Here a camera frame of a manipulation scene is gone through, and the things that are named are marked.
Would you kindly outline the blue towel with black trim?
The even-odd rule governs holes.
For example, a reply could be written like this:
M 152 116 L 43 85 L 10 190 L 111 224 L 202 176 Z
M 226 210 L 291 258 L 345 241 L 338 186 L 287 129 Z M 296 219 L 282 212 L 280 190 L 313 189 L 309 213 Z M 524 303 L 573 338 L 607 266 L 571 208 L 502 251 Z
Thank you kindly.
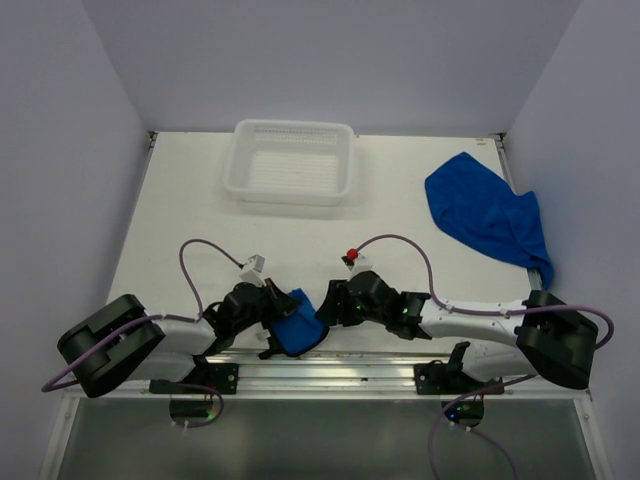
M 290 315 L 263 324 L 269 336 L 268 348 L 258 354 L 260 360 L 274 355 L 299 357 L 322 343 L 329 333 L 329 326 L 315 317 L 316 310 L 302 289 L 291 290 L 288 295 L 299 306 Z

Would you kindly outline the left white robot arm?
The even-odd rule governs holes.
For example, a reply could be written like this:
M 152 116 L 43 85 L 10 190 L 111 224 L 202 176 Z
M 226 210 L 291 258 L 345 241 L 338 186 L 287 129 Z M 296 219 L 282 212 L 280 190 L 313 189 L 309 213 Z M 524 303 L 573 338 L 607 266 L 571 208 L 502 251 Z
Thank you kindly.
M 271 279 L 260 286 L 240 282 L 198 319 L 149 315 L 138 298 L 125 294 L 65 332 L 57 349 L 65 375 L 89 398 L 101 397 L 131 380 L 173 382 L 185 392 L 201 390 L 208 379 L 208 356 L 230 348 L 255 324 L 264 327 L 293 314 L 301 301 Z

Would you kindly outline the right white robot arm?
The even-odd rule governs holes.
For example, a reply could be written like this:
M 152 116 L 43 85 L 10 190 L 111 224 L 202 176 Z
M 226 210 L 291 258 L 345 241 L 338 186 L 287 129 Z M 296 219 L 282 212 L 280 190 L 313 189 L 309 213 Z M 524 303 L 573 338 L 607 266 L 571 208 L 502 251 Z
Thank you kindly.
M 316 316 L 329 326 L 371 321 L 404 340 L 457 338 L 444 370 L 461 393 L 525 375 L 584 390 L 598 336 L 594 322 L 540 290 L 491 313 L 482 303 L 438 304 L 426 292 L 399 292 L 373 271 L 330 281 Z

